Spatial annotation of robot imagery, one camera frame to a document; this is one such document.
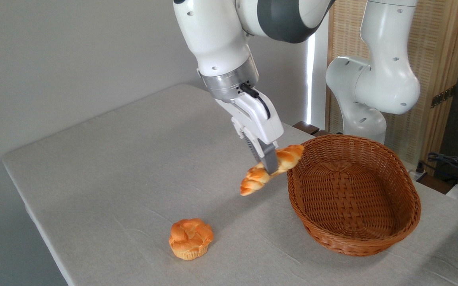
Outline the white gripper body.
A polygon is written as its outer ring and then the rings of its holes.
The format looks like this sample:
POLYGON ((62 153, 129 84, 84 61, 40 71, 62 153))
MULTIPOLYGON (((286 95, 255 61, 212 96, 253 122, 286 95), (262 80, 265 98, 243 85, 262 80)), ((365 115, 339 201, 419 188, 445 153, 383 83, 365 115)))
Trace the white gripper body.
POLYGON ((284 133, 274 105, 265 95, 254 98, 247 93, 231 100, 215 101, 265 144, 271 144, 284 133))

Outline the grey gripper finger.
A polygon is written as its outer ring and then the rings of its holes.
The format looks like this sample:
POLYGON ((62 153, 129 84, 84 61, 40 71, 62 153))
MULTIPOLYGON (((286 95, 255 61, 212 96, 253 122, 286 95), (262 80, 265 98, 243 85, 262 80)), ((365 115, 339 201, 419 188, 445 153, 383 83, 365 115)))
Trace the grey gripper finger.
POLYGON ((254 136, 252 132, 250 132, 245 126, 243 126, 236 118, 231 118, 231 122, 233 126, 235 127, 235 130, 238 134, 238 136, 242 139, 245 139, 247 146, 251 150, 254 158, 256 159, 257 162, 261 161, 261 157, 258 153, 258 150, 254 146, 253 139, 254 136))
POLYGON ((266 172, 271 175, 278 170, 278 157, 275 151, 275 145, 264 144, 260 139, 257 139, 261 149, 264 152, 264 157, 260 158, 260 163, 264 166, 266 172))

